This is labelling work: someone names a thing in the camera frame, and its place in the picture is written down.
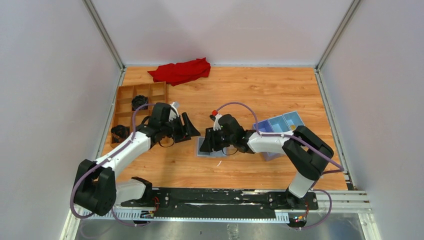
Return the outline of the blue plastic box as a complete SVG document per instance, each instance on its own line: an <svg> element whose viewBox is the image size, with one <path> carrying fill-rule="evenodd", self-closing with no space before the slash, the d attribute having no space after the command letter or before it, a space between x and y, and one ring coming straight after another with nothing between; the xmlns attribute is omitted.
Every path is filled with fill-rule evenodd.
<svg viewBox="0 0 424 240"><path fill-rule="evenodd" d="M304 125L299 113L297 111L291 111L261 120L257 124L253 123L252 129L264 133L285 133L294 131L298 126ZM277 140L271 144L271 147L265 148L271 151L261 151L259 154L266 162L285 156L286 154L282 149L283 144L281 140Z"/></svg>

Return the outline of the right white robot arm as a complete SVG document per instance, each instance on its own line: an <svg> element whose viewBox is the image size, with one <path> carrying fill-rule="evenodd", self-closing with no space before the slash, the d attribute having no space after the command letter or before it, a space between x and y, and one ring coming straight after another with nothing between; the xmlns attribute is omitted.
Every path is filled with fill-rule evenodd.
<svg viewBox="0 0 424 240"><path fill-rule="evenodd" d="M218 152L232 146L240 153L275 153L289 158L296 174L287 188L285 201L292 209L305 203L306 193L324 174L328 164L338 165L333 161L333 149L306 126L286 132L262 132L244 129L230 114L215 111L210 117L214 123L205 130L201 152Z"/></svg>

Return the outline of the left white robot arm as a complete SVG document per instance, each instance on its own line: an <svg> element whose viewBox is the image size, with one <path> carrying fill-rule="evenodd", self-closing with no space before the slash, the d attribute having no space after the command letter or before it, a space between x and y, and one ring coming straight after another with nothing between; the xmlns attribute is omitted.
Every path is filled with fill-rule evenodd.
<svg viewBox="0 0 424 240"><path fill-rule="evenodd" d="M148 152L170 138L173 143L188 141L200 136L200 132L191 123L186 112L178 112L178 103L152 103L152 112L141 124L136 124L136 113L131 118L129 136L109 153L96 160L83 160L76 172L71 191L69 206L79 219L86 215L77 213L75 205L94 214L104 216L113 207L127 201L135 201L146 207L158 200L153 196L152 183L132 177L128 182L117 183L117 177L137 157Z"/></svg>

